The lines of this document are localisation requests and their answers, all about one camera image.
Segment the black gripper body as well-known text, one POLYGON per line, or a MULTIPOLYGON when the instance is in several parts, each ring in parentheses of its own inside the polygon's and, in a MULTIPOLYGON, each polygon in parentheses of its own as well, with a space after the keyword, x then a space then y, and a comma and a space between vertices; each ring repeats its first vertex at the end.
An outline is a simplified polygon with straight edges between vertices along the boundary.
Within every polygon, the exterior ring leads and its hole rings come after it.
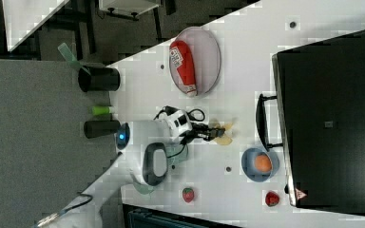
POLYGON ((224 132, 225 129, 220 126, 210 127, 204 123, 193 123, 192 129, 183 134, 183 141, 191 143, 194 139, 203 139, 210 142, 216 138, 221 138, 224 132))

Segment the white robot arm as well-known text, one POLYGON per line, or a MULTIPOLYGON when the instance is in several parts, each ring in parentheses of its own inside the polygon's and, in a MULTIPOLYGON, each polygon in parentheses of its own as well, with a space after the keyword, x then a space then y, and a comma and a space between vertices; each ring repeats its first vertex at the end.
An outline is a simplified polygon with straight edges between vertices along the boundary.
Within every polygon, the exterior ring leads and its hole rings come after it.
POLYGON ((178 158, 195 139, 231 143, 231 123, 204 124, 192 113, 164 107, 152 120, 123 123, 115 134, 119 155, 107 170, 57 213, 32 228, 102 228, 100 211, 122 186, 154 187, 166 177, 169 162, 178 158))

